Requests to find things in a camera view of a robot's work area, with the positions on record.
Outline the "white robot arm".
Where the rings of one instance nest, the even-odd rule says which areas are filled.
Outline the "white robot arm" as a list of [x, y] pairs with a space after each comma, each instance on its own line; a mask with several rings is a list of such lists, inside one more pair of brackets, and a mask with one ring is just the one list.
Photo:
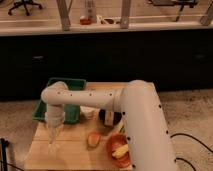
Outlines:
[[178, 171], [176, 156], [159, 96], [153, 83], [134, 80], [123, 88], [70, 91], [56, 84], [46, 87], [46, 122], [56, 121], [62, 105], [71, 104], [119, 112], [125, 125], [133, 171]]

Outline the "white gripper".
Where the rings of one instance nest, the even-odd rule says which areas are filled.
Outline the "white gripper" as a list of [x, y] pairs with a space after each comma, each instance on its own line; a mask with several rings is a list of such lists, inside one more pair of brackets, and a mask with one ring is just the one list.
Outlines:
[[45, 113], [45, 122], [48, 125], [47, 132], [49, 136], [49, 144], [53, 142], [60, 135], [60, 132], [63, 130], [63, 123], [65, 121], [65, 114], [61, 113], [59, 116], [53, 116], [52, 114]]

